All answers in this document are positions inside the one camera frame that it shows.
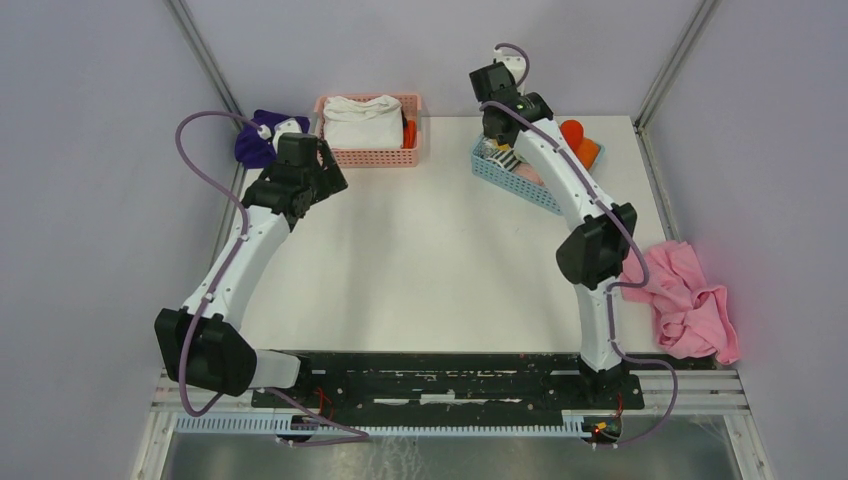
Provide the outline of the purple cloth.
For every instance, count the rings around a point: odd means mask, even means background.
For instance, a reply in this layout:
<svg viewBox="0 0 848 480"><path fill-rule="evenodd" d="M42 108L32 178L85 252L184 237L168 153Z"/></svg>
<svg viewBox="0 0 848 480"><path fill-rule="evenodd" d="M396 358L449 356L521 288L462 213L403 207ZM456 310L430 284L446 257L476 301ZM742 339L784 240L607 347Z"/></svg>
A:
<svg viewBox="0 0 848 480"><path fill-rule="evenodd" d="M310 120L305 116L290 116L278 112L258 109L254 112L252 122L257 125L267 125L273 127L275 124L289 118L295 118L303 132L308 133L310 129ZM241 163L246 169L264 169L270 166L277 159L277 152L266 141L259 138L257 130L246 125L238 134L235 146L234 155L236 160Z"/></svg>

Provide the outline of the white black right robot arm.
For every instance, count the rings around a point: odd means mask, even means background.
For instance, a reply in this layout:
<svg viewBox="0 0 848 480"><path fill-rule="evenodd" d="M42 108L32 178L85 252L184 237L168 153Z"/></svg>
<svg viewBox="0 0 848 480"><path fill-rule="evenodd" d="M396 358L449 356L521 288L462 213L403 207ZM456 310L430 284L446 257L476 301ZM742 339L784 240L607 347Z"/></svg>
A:
<svg viewBox="0 0 848 480"><path fill-rule="evenodd" d="M547 103L537 93L522 95L502 62L470 73L483 113L485 138L507 145L529 163L560 208L569 230L555 258L573 285L581 328L577 382L580 400L602 408L618 393L626 375L613 346L612 285L631 251L635 208L618 204L592 179L567 145Z"/></svg>

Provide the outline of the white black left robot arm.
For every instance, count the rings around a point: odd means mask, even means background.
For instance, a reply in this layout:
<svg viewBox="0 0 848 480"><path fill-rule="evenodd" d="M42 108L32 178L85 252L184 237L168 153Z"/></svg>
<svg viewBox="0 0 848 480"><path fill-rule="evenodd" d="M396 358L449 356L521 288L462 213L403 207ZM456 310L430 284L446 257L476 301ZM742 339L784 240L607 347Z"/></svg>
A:
<svg viewBox="0 0 848 480"><path fill-rule="evenodd" d="M242 212L201 285L177 310L162 310L154 329L168 377L218 394L276 387L293 407L313 397L313 378L294 354L258 349L241 335L248 303L267 265L315 204L346 189L329 144L285 133L277 158L244 191Z"/></svg>

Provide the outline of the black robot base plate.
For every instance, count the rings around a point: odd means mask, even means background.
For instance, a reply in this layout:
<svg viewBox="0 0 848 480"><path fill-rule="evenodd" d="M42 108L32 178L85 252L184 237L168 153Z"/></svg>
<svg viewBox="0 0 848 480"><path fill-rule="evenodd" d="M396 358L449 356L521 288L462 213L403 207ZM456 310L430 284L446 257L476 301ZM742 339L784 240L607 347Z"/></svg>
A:
<svg viewBox="0 0 848 480"><path fill-rule="evenodd" d="M645 406L625 367L594 374L576 354L305 352L285 393L351 427L554 426L565 411Z"/></svg>

